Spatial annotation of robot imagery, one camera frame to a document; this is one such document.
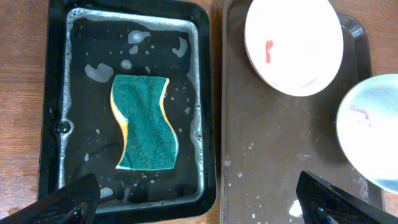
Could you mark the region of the green yellow sponge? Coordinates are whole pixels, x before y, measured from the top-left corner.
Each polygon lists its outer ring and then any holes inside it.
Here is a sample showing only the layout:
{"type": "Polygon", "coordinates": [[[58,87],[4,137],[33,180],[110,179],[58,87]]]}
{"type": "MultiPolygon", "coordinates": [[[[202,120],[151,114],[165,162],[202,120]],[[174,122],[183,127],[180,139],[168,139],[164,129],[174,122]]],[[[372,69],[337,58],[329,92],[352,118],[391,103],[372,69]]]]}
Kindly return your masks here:
{"type": "Polygon", "coordinates": [[[117,169],[169,170],[178,156],[178,137],[165,112],[169,79],[116,75],[111,111],[121,128],[123,152],[117,169]]]}

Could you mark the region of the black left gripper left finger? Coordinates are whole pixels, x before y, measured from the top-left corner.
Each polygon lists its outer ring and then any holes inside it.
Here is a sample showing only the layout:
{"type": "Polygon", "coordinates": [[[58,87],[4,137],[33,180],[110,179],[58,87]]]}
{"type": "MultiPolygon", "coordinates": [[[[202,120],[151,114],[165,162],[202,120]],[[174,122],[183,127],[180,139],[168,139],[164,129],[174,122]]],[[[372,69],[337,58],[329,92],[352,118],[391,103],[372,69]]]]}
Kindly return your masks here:
{"type": "Polygon", "coordinates": [[[81,223],[90,224],[100,200],[94,174],[62,187],[35,203],[1,220],[1,223],[81,223]]]}

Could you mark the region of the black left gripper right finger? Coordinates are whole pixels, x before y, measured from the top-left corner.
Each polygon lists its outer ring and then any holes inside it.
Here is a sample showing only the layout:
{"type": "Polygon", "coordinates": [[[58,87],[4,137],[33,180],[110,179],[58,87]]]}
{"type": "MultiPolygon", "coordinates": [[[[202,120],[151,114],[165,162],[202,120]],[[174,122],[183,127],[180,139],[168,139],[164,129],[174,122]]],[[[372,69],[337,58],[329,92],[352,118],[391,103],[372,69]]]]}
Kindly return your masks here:
{"type": "Polygon", "coordinates": [[[397,217],[311,172],[300,173],[296,194],[305,224],[397,224],[397,217]]]}

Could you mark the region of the pink plate with red stain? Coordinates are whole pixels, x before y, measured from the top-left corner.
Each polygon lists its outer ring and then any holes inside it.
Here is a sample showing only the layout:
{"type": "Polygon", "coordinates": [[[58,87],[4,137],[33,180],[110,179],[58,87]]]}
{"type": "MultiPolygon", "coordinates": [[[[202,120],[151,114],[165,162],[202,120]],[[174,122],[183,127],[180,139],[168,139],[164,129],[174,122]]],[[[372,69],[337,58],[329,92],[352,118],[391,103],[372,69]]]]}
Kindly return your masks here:
{"type": "Polygon", "coordinates": [[[336,77],[343,32],[328,0],[253,0],[244,43],[257,74],[274,89],[310,96],[336,77]]]}

